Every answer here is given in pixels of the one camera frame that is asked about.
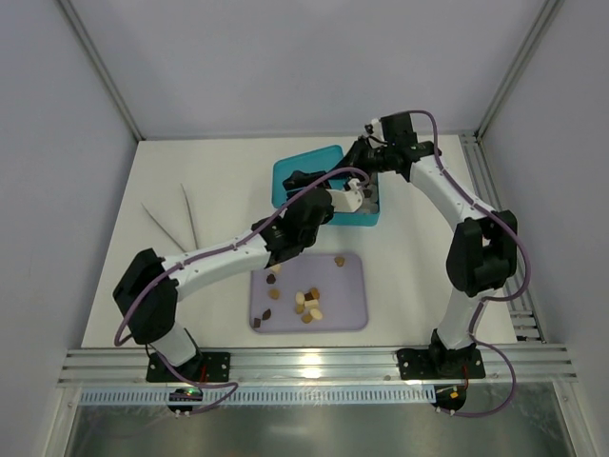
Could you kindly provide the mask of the metal serving tongs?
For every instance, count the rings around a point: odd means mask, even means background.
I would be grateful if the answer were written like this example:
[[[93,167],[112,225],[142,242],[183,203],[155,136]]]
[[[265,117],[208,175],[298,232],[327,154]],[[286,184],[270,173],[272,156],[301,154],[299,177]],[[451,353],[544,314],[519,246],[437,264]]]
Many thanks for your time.
[[[180,183],[177,190],[172,190],[169,195],[161,192],[145,198],[140,202],[140,207],[151,224],[180,252],[201,246],[194,207],[184,183]]]

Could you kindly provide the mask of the teal box lid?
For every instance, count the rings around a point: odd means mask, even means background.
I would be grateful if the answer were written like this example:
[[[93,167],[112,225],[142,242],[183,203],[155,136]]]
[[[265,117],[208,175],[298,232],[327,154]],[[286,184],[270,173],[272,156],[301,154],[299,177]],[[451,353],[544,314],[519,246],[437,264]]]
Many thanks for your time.
[[[271,204],[278,209],[288,199],[288,190],[284,181],[294,171],[306,176],[305,184],[333,169],[344,157],[343,149],[338,145],[314,149],[279,160],[272,168]]]

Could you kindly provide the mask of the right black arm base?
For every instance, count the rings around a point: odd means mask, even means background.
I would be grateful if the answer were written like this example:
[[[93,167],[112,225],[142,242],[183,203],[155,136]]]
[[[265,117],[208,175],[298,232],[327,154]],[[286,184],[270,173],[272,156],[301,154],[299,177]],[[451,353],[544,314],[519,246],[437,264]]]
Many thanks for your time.
[[[486,377],[481,352],[477,348],[448,351],[401,348],[396,356],[402,380],[480,380]]]

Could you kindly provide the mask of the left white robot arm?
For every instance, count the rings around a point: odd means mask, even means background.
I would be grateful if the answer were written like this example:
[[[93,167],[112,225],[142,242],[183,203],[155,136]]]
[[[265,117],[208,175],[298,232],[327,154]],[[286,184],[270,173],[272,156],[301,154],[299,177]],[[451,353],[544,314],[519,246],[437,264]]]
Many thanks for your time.
[[[319,227],[334,213],[324,186],[330,175],[313,176],[275,213],[223,245],[174,258],[159,256],[152,248],[138,252],[112,292],[123,315],[113,344],[120,347],[132,340],[150,346],[174,368],[198,359],[196,343],[176,322],[178,303],[201,288],[282,264],[313,246]]]

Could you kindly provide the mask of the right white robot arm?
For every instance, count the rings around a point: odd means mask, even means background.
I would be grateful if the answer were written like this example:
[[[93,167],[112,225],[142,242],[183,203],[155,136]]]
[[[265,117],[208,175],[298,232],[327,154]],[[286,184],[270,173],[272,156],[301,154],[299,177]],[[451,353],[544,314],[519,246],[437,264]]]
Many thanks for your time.
[[[481,379],[475,332],[487,302],[516,272],[518,222],[511,211],[495,210],[459,183],[442,161],[438,141],[419,140],[413,114],[370,121],[341,163],[368,174],[399,174],[428,198],[453,232],[445,261],[453,287],[446,313],[427,348],[398,351],[402,379]]]

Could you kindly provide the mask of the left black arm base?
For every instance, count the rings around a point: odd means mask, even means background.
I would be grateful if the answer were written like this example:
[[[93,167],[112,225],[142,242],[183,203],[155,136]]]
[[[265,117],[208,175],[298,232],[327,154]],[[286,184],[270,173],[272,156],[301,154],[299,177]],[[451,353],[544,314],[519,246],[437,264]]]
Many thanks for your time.
[[[201,352],[192,343],[146,345],[149,383],[225,383],[230,369],[229,352]]]

